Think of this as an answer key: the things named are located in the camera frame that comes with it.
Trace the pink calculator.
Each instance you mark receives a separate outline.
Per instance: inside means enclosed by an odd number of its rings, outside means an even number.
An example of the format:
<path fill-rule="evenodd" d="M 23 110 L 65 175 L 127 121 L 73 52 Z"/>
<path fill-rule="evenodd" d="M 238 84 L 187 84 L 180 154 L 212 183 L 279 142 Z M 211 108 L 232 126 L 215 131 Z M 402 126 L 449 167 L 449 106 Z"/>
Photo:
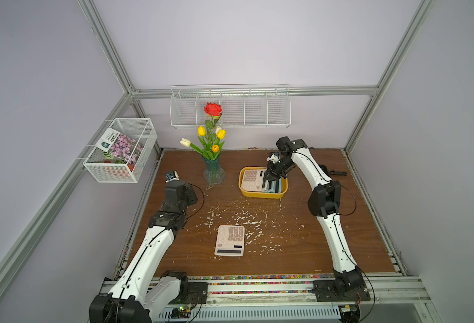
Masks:
<path fill-rule="evenodd" d="M 241 180 L 241 188 L 249 192 L 263 192 L 262 184 L 265 176 L 265 168 L 246 169 Z"/>
<path fill-rule="evenodd" d="M 242 257 L 244 253 L 245 227 L 219 226 L 214 254 L 219 257 Z"/>

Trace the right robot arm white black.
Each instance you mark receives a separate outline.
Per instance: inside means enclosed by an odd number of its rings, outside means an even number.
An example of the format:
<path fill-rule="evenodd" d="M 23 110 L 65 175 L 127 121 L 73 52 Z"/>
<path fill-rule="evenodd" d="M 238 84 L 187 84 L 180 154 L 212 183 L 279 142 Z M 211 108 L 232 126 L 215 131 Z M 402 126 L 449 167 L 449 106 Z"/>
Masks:
<path fill-rule="evenodd" d="M 327 171 L 315 161 L 302 139 L 281 137 L 276 146 L 277 152 L 267 159 L 264 179 L 286 178 L 287 173 L 295 166 L 301 170 L 312 189 L 308 209 L 320 223 L 331 252 L 335 279 L 327 285 L 317 285 L 316 293 L 323 296 L 325 291 L 330 291 L 332 300 L 370 300 L 370 290 L 361 268 L 351 255 L 341 225 L 341 183 L 332 180 Z"/>

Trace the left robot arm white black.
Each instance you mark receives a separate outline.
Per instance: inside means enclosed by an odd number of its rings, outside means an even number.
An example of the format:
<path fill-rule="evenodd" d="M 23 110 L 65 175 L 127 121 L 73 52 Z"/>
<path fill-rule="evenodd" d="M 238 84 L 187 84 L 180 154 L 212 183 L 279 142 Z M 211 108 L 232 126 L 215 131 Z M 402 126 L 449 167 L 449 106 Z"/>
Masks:
<path fill-rule="evenodd" d="M 166 183 L 161 208 L 150 219 L 141 246 L 116 284 L 89 307 L 90 322 L 153 322 L 164 308 L 189 295 L 187 274 L 167 271 L 150 288 L 162 257 L 186 224 L 187 209 L 197 203 L 193 186 L 182 180 Z"/>

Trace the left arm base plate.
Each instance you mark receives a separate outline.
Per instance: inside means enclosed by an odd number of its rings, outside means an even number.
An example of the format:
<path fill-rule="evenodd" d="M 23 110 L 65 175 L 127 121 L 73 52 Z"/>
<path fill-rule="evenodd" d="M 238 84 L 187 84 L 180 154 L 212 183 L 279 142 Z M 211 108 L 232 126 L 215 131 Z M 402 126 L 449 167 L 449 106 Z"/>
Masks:
<path fill-rule="evenodd" d="M 206 304 L 208 296 L 208 283 L 189 282 L 180 287 L 180 292 L 169 304 Z"/>

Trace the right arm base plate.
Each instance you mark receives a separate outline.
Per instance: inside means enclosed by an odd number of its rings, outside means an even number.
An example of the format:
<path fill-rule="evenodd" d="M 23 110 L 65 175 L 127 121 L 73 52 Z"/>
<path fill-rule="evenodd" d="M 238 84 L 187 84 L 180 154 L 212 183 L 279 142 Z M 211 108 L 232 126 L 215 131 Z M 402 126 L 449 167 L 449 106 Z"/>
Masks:
<path fill-rule="evenodd" d="M 345 283 L 343 279 L 314 281 L 311 293 L 318 302 L 351 302 L 370 301 L 372 299 L 363 281 Z"/>

